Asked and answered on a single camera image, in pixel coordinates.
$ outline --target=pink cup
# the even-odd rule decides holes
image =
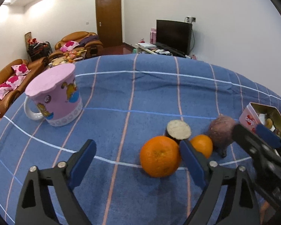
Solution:
[[[82,100],[78,91],[74,64],[61,64],[35,77],[27,86],[24,111],[32,120],[45,118],[52,126],[63,126],[72,122],[82,111]],[[40,113],[32,112],[27,104],[31,98]]]

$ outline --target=blue gripper pad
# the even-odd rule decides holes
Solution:
[[[71,167],[68,176],[68,186],[71,190],[79,186],[85,176],[90,164],[92,163],[94,156],[96,155],[97,145],[93,140],[88,140],[79,152],[74,153],[72,157],[77,155],[80,156],[78,160],[75,161],[74,165]]]
[[[181,157],[182,157],[183,161],[185,162],[185,164],[191,174],[191,177],[194,180],[194,183],[197,186],[201,187],[201,189],[204,189],[205,186],[207,185],[207,183],[205,181],[204,169],[202,168],[202,166],[196,159],[196,157],[195,157],[194,153],[192,152],[192,150],[190,149],[190,147],[188,147],[188,144],[186,143],[186,141],[180,142],[179,149],[180,149]]]
[[[262,124],[257,125],[255,132],[259,136],[259,138],[261,138],[270,147],[274,149],[278,149],[281,147],[280,138]]]

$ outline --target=blue bowl print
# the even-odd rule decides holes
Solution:
[[[51,120],[54,117],[54,113],[51,113],[49,116],[46,117],[46,119]]]
[[[69,99],[69,102],[75,103],[76,101],[78,101],[78,99],[79,99],[79,91],[75,91],[75,92],[71,95],[71,97],[70,97],[70,99]]]

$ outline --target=brown wooden door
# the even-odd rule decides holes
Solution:
[[[121,0],[96,0],[96,16],[98,35],[103,47],[122,45]]]

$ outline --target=pink lid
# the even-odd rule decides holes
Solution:
[[[27,86],[25,93],[29,97],[54,90],[59,83],[63,83],[75,70],[75,65],[61,64],[50,68],[36,76]]]

